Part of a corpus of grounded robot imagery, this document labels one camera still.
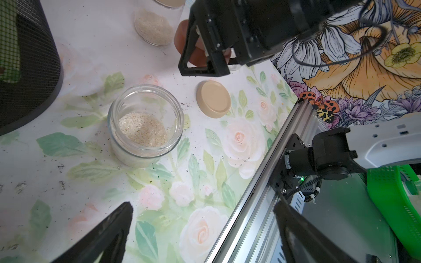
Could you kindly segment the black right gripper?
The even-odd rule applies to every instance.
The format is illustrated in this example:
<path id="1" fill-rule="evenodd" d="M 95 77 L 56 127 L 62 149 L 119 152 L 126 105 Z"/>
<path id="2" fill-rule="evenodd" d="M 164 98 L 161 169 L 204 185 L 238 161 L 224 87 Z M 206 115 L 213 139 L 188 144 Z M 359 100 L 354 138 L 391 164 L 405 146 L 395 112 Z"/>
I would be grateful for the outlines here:
<path id="1" fill-rule="evenodd" d="M 228 65 L 257 64 L 292 39 L 307 41 L 328 18 L 356 1 L 195 1 L 178 69 L 182 76 L 221 77 Z M 202 41 L 202 67 L 188 67 Z"/>

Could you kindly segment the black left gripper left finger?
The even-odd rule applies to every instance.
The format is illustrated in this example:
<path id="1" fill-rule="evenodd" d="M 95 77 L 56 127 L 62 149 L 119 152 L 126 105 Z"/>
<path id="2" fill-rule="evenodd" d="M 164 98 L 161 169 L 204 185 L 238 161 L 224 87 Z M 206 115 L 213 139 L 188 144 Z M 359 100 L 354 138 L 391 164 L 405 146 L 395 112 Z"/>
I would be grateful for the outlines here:
<path id="1" fill-rule="evenodd" d="M 57 257 L 55 263 L 121 263 L 126 251 L 133 207 L 122 203 L 69 250 Z"/>

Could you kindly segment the glass jar orange lid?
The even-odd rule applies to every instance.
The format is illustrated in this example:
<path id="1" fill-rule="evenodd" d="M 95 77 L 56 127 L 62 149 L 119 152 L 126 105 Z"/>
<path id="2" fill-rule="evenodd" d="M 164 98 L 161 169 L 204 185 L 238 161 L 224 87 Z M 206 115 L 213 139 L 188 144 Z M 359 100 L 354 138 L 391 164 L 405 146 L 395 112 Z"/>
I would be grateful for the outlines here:
<path id="1" fill-rule="evenodd" d="M 111 147 L 119 161 L 145 168 L 174 150 L 184 130 L 184 113 L 166 89 L 152 84 L 128 88 L 107 117 Z"/>

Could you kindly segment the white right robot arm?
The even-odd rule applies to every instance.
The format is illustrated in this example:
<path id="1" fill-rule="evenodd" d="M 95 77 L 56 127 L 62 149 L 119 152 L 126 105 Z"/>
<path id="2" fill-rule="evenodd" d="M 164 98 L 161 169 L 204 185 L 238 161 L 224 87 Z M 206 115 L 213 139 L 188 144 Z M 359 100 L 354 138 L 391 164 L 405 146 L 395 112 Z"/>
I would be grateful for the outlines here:
<path id="1" fill-rule="evenodd" d="M 195 1 L 177 48 L 184 76 L 270 59 L 328 131 L 310 171 L 421 159 L 420 1 Z"/>

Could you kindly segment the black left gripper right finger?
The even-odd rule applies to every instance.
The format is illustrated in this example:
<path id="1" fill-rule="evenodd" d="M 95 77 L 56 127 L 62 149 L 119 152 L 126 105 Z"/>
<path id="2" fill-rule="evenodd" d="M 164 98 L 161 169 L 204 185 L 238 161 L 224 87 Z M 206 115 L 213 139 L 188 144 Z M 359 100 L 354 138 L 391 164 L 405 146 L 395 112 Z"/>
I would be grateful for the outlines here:
<path id="1" fill-rule="evenodd" d="M 298 263 L 307 256 L 316 263 L 356 262 L 293 209 L 284 197 L 275 205 L 274 214 L 287 263 Z"/>

